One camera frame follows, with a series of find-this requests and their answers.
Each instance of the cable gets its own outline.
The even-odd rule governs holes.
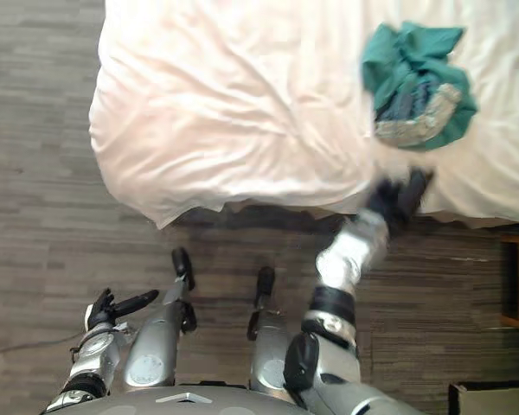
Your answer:
[[[8,348],[0,348],[0,354],[14,352],[17,350],[25,350],[27,348],[44,348],[46,346],[54,346],[56,344],[69,342],[70,340],[73,340],[73,339],[79,337],[80,335],[84,335],[84,334],[85,334],[85,332],[81,331],[81,332],[77,333],[76,335],[70,335],[69,337],[66,337],[66,338],[60,339],[60,340],[47,340],[44,342],[24,343],[24,344],[18,344],[16,346],[10,346]]]

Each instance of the gray carpet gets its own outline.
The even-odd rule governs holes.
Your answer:
[[[96,0],[0,0],[0,348],[76,333],[106,286],[119,298],[167,287],[170,248],[185,245],[200,328],[183,339],[177,378],[245,383],[256,271],[276,267],[295,328],[337,220],[198,210],[159,232],[119,206],[87,135],[102,18]],[[418,220],[394,242],[359,290],[366,381],[440,414],[450,382],[519,380],[519,332],[498,322],[498,237]],[[0,413],[38,413],[72,345],[0,354]]]

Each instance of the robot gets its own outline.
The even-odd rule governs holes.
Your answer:
[[[384,180],[332,244],[317,255],[317,286],[301,333],[291,337],[271,305],[273,269],[258,276],[256,311],[248,326],[254,341],[248,387],[203,381],[176,385],[179,335],[196,329],[189,292],[195,286],[189,255],[173,251],[176,279],[163,306],[135,331],[117,320],[140,310],[157,290],[114,303],[105,290],[85,314],[86,333],[72,349],[73,365],[60,393],[42,414],[54,415],[419,415],[411,406],[361,382],[356,347],[356,286],[383,260],[392,236],[419,207],[433,177],[412,169],[407,183]],[[127,393],[110,396],[119,352]]]

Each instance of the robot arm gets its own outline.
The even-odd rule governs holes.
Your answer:
[[[72,349],[74,363],[67,381],[42,414],[103,398],[109,393],[120,360],[119,351],[132,341],[133,335],[126,322],[116,325],[116,319],[142,309],[157,294],[157,290],[152,290],[115,304],[113,294],[106,289],[88,306],[86,333],[79,346]]]
[[[354,221],[317,256],[319,281],[285,358],[285,387],[317,415],[421,414],[361,383],[356,348],[355,287],[417,210],[432,175],[413,170],[408,185],[385,181]]]

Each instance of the mattress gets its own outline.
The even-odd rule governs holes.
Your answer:
[[[374,136],[377,26],[460,26],[479,112],[441,149]],[[424,213],[519,221],[519,0],[106,0],[90,134],[119,201],[164,227],[255,200],[354,213],[381,176],[437,172]]]

